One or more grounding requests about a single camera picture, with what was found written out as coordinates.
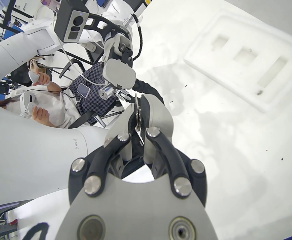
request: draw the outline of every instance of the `silver bolt head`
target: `silver bolt head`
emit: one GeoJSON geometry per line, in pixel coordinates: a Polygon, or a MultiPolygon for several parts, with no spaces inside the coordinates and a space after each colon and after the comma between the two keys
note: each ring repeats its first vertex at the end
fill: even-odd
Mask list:
{"type": "Polygon", "coordinates": [[[87,195],[93,195],[99,191],[102,185],[102,180],[98,176],[89,176],[84,182],[84,189],[87,195]]]}
{"type": "Polygon", "coordinates": [[[174,181],[174,189],[180,196],[188,196],[192,192],[192,184],[185,177],[178,177],[174,181]]]}
{"type": "Polygon", "coordinates": [[[119,139],[119,141],[121,142],[126,142],[129,138],[129,133],[126,131],[122,131],[117,135],[117,138],[119,139]]]}
{"type": "Polygon", "coordinates": [[[108,146],[108,144],[113,140],[113,137],[107,138],[104,142],[104,148],[108,146]]]}
{"type": "Polygon", "coordinates": [[[193,171],[197,174],[201,174],[205,170],[204,164],[201,161],[199,161],[198,159],[193,159],[191,161],[190,165],[191,165],[193,171]]]}
{"type": "Polygon", "coordinates": [[[71,164],[71,170],[73,172],[79,172],[83,169],[85,166],[85,160],[82,158],[75,159],[73,163],[71,164]]]}
{"type": "Polygon", "coordinates": [[[157,137],[159,134],[160,130],[155,126],[152,126],[147,129],[147,135],[149,135],[150,137],[157,137]]]}

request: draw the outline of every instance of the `metal screw cap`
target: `metal screw cap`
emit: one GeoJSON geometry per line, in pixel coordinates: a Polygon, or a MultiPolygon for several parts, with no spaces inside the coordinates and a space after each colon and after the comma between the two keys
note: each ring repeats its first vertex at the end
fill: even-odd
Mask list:
{"type": "Polygon", "coordinates": [[[119,141],[125,142],[129,138],[129,133],[127,133],[126,131],[122,131],[117,135],[117,138],[119,139],[119,141]]]}
{"type": "Polygon", "coordinates": [[[196,229],[186,217],[176,217],[169,226],[170,240],[195,240],[196,229]]]}
{"type": "Polygon", "coordinates": [[[108,144],[113,140],[113,137],[107,138],[104,142],[104,148],[108,146],[108,144]]]}
{"type": "Polygon", "coordinates": [[[73,172],[79,172],[83,169],[85,166],[85,160],[82,158],[75,159],[73,163],[71,164],[71,170],[73,172]]]}
{"type": "Polygon", "coordinates": [[[93,195],[97,193],[102,185],[102,180],[98,176],[89,176],[84,183],[85,193],[93,195]]]}
{"type": "Polygon", "coordinates": [[[160,130],[155,126],[152,126],[147,129],[147,135],[149,135],[150,137],[157,137],[159,134],[160,130]]]}
{"type": "Polygon", "coordinates": [[[185,177],[178,177],[174,181],[174,189],[180,196],[188,196],[192,192],[192,184],[185,177]]]}
{"type": "Polygon", "coordinates": [[[205,170],[204,164],[201,161],[199,161],[198,159],[193,159],[191,161],[190,165],[191,165],[193,171],[197,174],[201,174],[205,170]]]}

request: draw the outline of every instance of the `camera lens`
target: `camera lens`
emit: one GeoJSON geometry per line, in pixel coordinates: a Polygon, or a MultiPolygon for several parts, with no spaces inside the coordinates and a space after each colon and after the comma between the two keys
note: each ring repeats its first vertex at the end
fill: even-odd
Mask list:
{"type": "Polygon", "coordinates": [[[76,26],[80,26],[83,23],[84,19],[81,16],[77,16],[74,18],[73,24],[76,26]]]}

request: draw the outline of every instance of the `white robot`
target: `white robot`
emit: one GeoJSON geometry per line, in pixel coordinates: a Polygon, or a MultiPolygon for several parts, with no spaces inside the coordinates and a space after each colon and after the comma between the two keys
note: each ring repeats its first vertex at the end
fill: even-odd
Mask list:
{"type": "MultiPolygon", "coordinates": [[[[90,14],[79,0],[62,0],[55,27],[51,19],[35,20],[23,28],[24,33],[0,43],[0,81],[37,53],[58,50],[60,40],[91,43],[97,32],[104,42],[105,86],[99,95],[130,99],[126,90],[136,79],[130,25],[137,17],[120,0],[114,0],[104,16],[90,14]]],[[[93,126],[45,127],[0,108],[0,206],[68,187],[71,206],[56,240],[216,240],[204,209],[204,165],[174,148],[172,134],[170,113],[148,94],[131,103],[109,131],[93,126]],[[154,182],[121,180],[134,155],[136,130],[154,182]]],[[[24,239],[37,231],[45,235],[47,227],[42,225],[24,239]]]]}
{"type": "MultiPolygon", "coordinates": [[[[132,9],[122,0],[114,0],[113,6],[109,8],[109,18],[115,12],[116,23],[124,25],[131,18],[132,9]]],[[[130,25],[125,28],[132,33],[130,25]]],[[[0,42],[0,81],[37,53],[48,55],[61,48],[53,19],[34,20],[25,25],[23,31],[0,42]]],[[[96,31],[85,30],[79,42],[91,43],[97,35],[96,31]]],[[[103,145],[106,134],[107,130],[94,126],[43,130],[38,123],[0,108],[0,205],[35,199],[67,188],[69,165],[75,158],[85,157],[103,145]],[[47,165],[48,158],[52,166],[47,165]]]]}

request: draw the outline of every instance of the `desk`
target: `desk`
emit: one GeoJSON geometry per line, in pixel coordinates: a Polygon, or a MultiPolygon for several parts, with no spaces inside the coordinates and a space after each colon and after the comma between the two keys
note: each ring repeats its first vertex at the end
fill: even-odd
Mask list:
{"type": "Polygon", "coordinates": [[[292,236],[292,89],[261,113],[183,61],[221,9],[252,17],[224,0],[153,0],[134,70],[163,96],[175,147],[204,163],[206,210],[219,239],[285,239],[292,236]]]}

